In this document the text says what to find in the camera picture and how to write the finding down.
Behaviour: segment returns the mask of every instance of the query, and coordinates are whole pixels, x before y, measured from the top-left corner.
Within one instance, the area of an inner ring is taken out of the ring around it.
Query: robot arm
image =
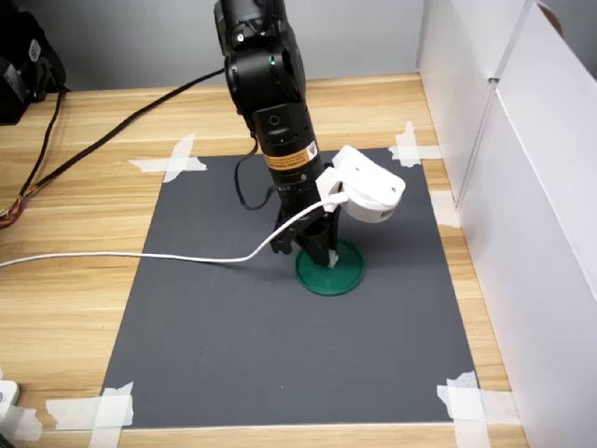
[[[316,180],[326,169],[305,102],[299,47],[283,0],[220,0],[215,24],[230,95],[257,137],[280,196],[278,228],[321,200]],[[338,214],[313,212],[272,241],[273,251],[289,254],[294,240],[313,262],[329,265]]]
[[[230,95],[261,146],[281,206],[276,229],[306,207],[343,191],[346,212],[364,222],[392,215],[405,188],[351,147],[324,165],[305,102],[306,80],[284,0],[219,0],[215,25]],[[296,241],[315,264],[333,267],[340,208],[320,207],[271,242],[289,254]]]

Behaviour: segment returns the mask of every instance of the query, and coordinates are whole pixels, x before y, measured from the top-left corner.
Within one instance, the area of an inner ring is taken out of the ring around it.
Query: masking tape
[[[521,423],[512,393],[479,389],[472,371],[438,385],[437,396],[454,420],[458,448],[489,448],[488,424]]]
[[[178,142],[170,159],[146,159],[129,161],[141,169],[142,173],[165,173],[163,183],[175,180],[183,171],[206,171],[207,165],[196,157],[189,157],[195,134],[191,133]]]
[[[115,448],[122,427],[132,425],[132,383],[107,388],[100,397],[89,399],[49,399],[48,413],[57,430],[92,430],[89,447]]]
[[[396,146],[389,147],[392,160],[400,161],[402,166],[412,168],[420,165],[421,159],[441,159],[441,151],[437,146],[417,146],[412,121],[407,123],[405,131],[396,135]]]
[[[38,441],[42,425],[35,417],[36,412],[36,409],[8,405],[0,419],[0,433],[9,441]]]
[[[433,213],[436,216],[437,224],[460,227],[460,218],[456,212],[456,204],[449,190],[429,191]]]

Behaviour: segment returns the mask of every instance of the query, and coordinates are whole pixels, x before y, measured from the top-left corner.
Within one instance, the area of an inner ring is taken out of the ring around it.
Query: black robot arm
[[[215,25],[230,95],[261,146],[280,196],[278,228],[320,201],[315,180],[326,168],[305,101],[299,47],[284,0],[220,0]],[[314,263],[329,265],[339,212],[317,209],[272,241],[273,251],[289,254],[296,241]]]

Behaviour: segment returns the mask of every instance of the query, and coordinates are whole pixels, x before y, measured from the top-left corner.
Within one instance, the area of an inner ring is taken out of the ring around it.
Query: white cable
[[[134,253],[134,252],[64,252],[64,253],[57,253],[57,254],[42,254],[42,255],[33,255],[31,257],[24,257],[22,259],[12,259],[11,261],[5,261],[4,263],[0,263],[0,269],[6,268],[8,266],[12,266],[13,264],[20,264],[25,263],[27,261],[36,261],[38,259],[65,259],[65,258],[73,258],[73,257],[132,257],[136,259],[177,259],[180,261],[193,261],[196,263],[211,263],[211,264],[228,264],[228,263],[242,263],[244,261],[248,261],[255,255],[257,255],[266,245],[270,243],[276,236],[280,233],[288,229],[292,226],[295,222],[299,219],[304,217],[305,215],[310,214],[316,208],[319,208],[324,205],[329,205],[334,203],[339,205],[341,203],[346,203],[348,201],[348,196],[346,193],[336,193],[332,194],[329,198],[320,201],[318,203],[314,203],[313,205],[308,206],[300,213],[296,214],[295,216],[288,219],[282,226],[280,226],[274,233],[268,236],[263,243],[261,243],[257,249],[255,249],[250,255],[246,257],[241,257],[239,259],[201,259],[196,257],[186,257],[183,255],[168,255],[168,254],[143,254],[143,253]]]

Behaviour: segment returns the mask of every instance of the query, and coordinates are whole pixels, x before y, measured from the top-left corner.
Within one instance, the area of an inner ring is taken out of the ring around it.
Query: orange label
[[[288,156],[280,156],[280,157],[273,157],[273,156],[266,156],[265,154],[265,162],[268,166],[275,171],[288,171],[294,170],[296,168],[300,168],[303,165],[306,165],[310,161],[312,161],[318,153],[317,145],[315,142],[312,142],[310,145],[305,147],[299,152],[295,152]]]

